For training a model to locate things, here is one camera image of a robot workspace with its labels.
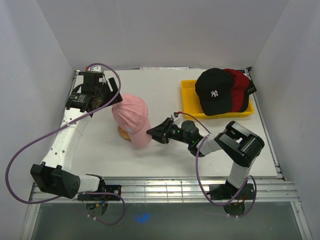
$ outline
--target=white tabletop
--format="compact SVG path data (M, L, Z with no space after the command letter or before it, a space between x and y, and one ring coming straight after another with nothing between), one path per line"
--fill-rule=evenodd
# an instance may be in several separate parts
M130 93L142 98L149 111L152 127L161 124L173 112L182 111L180 82L197 79L204 70L122 70L118 71L121 94ZM106 71L107 78L113 77ZM76 85L82 83L77 78ZM251 169L256 177L272 177L277 172L257 106L251 98L255 112L244 118L203 119L202 122L214 133L220 133L230 121L237 121L264 142L260 156ZM196 124L200 133L206 131ZM135 149L131 142L118 134L117 123L107 107L95 113L79 141L71 172L77 175L96 174L105 177L195 177L195 157L187 145L171 140L163 145L152 140L146 147ZM211 153L199 161L199 172L203 177L227 177L233 161L223 151Z

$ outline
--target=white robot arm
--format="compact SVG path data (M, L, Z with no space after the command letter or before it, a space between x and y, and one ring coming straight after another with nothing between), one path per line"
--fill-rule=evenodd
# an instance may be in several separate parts
M79 71L77 74L83 76L83 84L72 90L66 102L61 126L67 125L67 127L57 133L41 164L34 164L30 170L42 192L66 198L73 198L77 193L105 191L105 183L101 177L76 176L70 173L80 137L92 115L73 123L72 120L105 105L118 91L114 78L109 79L112 90L106 81L101 81L101 78L105 77L103 72ZM110 105L121 101L122 97L118 94Z
M160 125L147 131L152 139L167 144L170 139L188 144L188 150L192 155L196 155L198 149L199 157L203 157L218 150L224 150L233 160L230 175L221 190L223 193L221 198L233 196L249 175L250 169L265 146L264 141L256 134L240 125L235 121L231 121L225 129L214 136L209 134L202 143L204 137L199 134L199 129L191 120L186 120L178 127L178 115L183 112L175 112L168 117Z

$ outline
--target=yellow plastic bin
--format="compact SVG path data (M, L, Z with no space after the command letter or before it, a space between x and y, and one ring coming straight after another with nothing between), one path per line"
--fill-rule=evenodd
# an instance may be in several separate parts
M245 118L255 112L251 99L249 98L248 108L244 112L227 112L224 114L207 116L202 111L199 97L195 90L195 84L197 80L183 80L181 81L181 95L183 111L185 113L195 116L197 119L222 119L222 118Z

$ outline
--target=cap brim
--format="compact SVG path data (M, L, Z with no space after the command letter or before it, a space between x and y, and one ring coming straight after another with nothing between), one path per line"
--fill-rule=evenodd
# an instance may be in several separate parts
M147 134L147 130L149 129L151 129L151 125L149 119L146 119L143 127L139 131L135 133L128 132L130 140L135 148L143 148L151 142L152 136Z
M229 113L233 108L231 92L228 93L224 98L216 101L208 101L203 98L199 98L199 101L202 111L207 116Z

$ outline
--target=cable connector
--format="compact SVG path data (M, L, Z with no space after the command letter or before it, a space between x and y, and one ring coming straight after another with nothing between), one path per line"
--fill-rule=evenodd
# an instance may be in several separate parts
M171 120L173 121L173 124L179 125L180 124L180 116L178 112L174 112L171 114Z

